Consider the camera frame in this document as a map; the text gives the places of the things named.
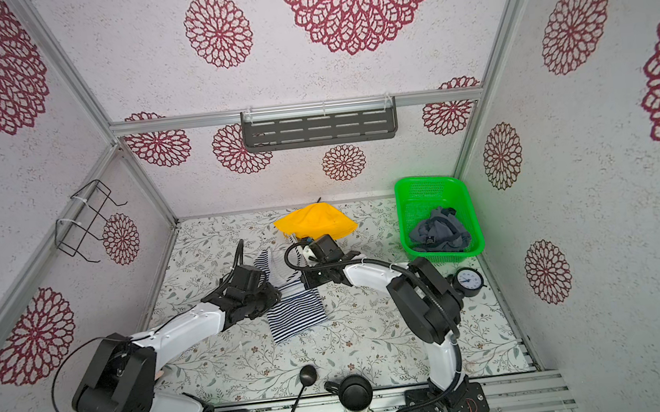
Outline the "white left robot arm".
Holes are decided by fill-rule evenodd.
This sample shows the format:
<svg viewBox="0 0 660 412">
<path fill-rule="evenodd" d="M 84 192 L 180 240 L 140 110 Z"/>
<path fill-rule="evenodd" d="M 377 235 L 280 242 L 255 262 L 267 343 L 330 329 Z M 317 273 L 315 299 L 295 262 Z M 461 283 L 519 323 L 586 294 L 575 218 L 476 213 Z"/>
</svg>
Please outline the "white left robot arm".
<svg viewBox="0 0 660 412">
<path fill-rule="evenodd" d="M 203 340 L 264 316 L 281 297 L 262 270 L 240 265 L 196 306 L 160 326 L 102 338 L 71 401 L 74 412 L 215 412 L 193 395 L 158 392 L 158 372 Z"/>
</svg>

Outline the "blue white striped tank top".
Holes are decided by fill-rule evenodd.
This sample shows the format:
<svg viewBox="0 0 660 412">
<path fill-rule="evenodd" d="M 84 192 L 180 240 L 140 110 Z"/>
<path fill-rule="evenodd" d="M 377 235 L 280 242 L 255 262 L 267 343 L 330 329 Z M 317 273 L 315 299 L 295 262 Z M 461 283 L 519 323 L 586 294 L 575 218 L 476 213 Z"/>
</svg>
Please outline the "blue white striped tank top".
<svg viewBox="0 0 660 412">
<path fill-rule="evenodd" d="M 267 312 L 268 326 L 276 344 L 328 320 L 321 296 L 306 288 L 302 273 L 287 266 L 284 249 L 265 249 L 255 259 L 267 280 L 281 294 L 280 301 Z"/>
</svg>

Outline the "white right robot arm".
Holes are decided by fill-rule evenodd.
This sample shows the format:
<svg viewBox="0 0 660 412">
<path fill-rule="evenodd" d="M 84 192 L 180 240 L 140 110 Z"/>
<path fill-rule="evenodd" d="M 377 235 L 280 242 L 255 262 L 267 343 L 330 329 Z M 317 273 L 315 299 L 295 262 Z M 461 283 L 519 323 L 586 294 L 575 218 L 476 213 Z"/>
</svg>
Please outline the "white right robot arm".
<svg viewBox="0 0 660 412">
<path fill-rule="evenodd" d="M 333 282 L 388 295 L 427 348 L 431 386 L 443 395 L 459 389 L 465 378 L 458 344 L 464 297 L 430 260 L 393 263 L 358 251 L 347 254 L 328 234 L 295 242 L 284 252 L 286 266 L 302 274 L 306 286 Z"/>
</svg>

